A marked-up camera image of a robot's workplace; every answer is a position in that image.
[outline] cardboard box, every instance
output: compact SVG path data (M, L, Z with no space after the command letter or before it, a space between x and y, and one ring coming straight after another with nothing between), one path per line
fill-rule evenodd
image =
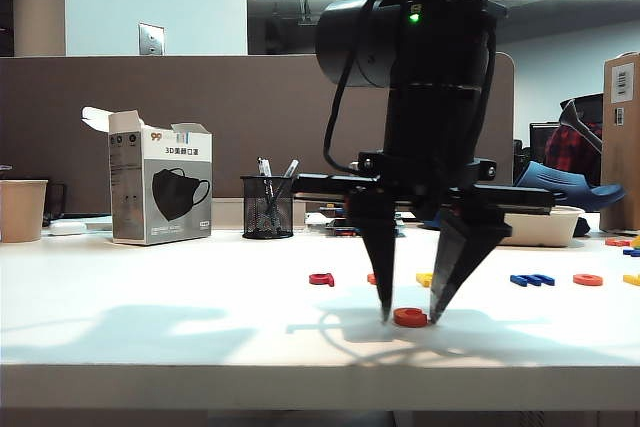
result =
M109 115L113 241L151 245L211 235L212 136L200 124Z
M625 197L600 212L602 230L640 229L640 55L628 54L604 65L602 185L619 183Z

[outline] black cable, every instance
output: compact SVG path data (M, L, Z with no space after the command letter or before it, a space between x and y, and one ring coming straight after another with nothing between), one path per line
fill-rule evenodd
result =
M336 162L333 157L331 157L331 140L333 139L333 131L336 126L336 121L338 120L338 114L340 112L340 103L342 102L342 96L344 94L344 89L347 86L347 81L349 80L349 75L351 75L351 69L356 60L356 56L358 55L358 47L360 45L360 40L362 37L362 31L366 25L366 22L369 18L369 14L373 10L373 5L376 0L367 0L360 12L358 12L358 18L356 20L356 26L354 30L353 42L351 44L351 49L347 53L347 58L344 63L344 68L342 69L342 74L340 75L340 80L338 81L338 86L336 87L336 93L333 96L333 102L331 104L331 115L329 116L329 121L327 122L327 128L324 134L324 145L322 149L322 155L327 163L336 170L347 172L350 174L360 174L361 172L347 167L345 165L341 165Z
M487 70L484 76L484 82L482 84L482 93L480 94L480 100L478 102L479 111L476 114L476 118L474 120L474 127L469 132L467 138L472 138L478 140L480 136L480 132L482 131L482 126L484 124L484 117L487 112L487 105L489 104L489 92L491 90L491 84L493 83L493 72L495 70L496 65L496 32L495 29L491 28L488 31L489 38L487 40L487 51L489 52L489 60L487 62ZM472 156L472 152L465 152L466 156Z
M342 74L340 75L340 80L338 81L338 86L336 87L336 93L333 96L333 103L331 104L331 115L329 116L329 121L327 122L327 129L324 133L324 146L322 150L322 155L327 163L333 167L334 169L340 170L342 172L348 172L351 174L359 174L360 172L356 169L352 169L351 167L347 167L336 162L333 157L331 157L331 140L333 138L333 130L336 125L336 121L338 120L338 113L340 112L340 103L342 102L342 95L344 94L344 89L347 86L347 80L349 79L349 75L351 74L351 68L356 60L356 56L358 54L358 46L360 45L360 38L362 28L364 27L371 10L373 9L373 4L375 0L367 0L365 4L358 12L358 19L356 21L355 34L353 43L351 45L351 49L347 54L347 59L344 64L344 69L342 69Z

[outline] gray partition wall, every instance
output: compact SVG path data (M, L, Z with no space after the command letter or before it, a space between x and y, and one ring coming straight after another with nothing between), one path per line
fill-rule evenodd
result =
M476 155L498 161L510 184L513 62L499 54ZM137 109L148 125L199 122L213 133L214 197L241 197L240 175L268 157L274 174L330 172L322 157L335 86L300 56L55 57L0 59L0 164L14 176L68 185L67 210L109 210L107 136L81 121L83 106ZM385 89L347 89L334 135L341 163L382 147Z

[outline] mask box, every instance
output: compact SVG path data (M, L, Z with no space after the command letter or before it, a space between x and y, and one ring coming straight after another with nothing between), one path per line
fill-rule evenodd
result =
M115 243L211 235L212 136L200 124L158 129L136 111L109 115Z

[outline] blue object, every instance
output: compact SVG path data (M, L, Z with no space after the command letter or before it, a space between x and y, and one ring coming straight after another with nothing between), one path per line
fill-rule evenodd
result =
M542 274L535 274L534 277L537 277L538 279L540 279L540 282L542 282L543 284L556 285L556 279L554 279L553 277L548 277Z
M557 205L579 207L597 212L624 197L620 184L591 187L584 175L552 169L531 161L514 184L516 187L546 189L553 193Z
M540 287L542 285L542 281L537 278L535 275L521 275L523 279L526 279L530 284L535 285L536 287Z
M514 284L518 284L520 287L526 287L527 285L529 285L527 279L525 279L521 275L512 275L511 277L509 277L509 280Z

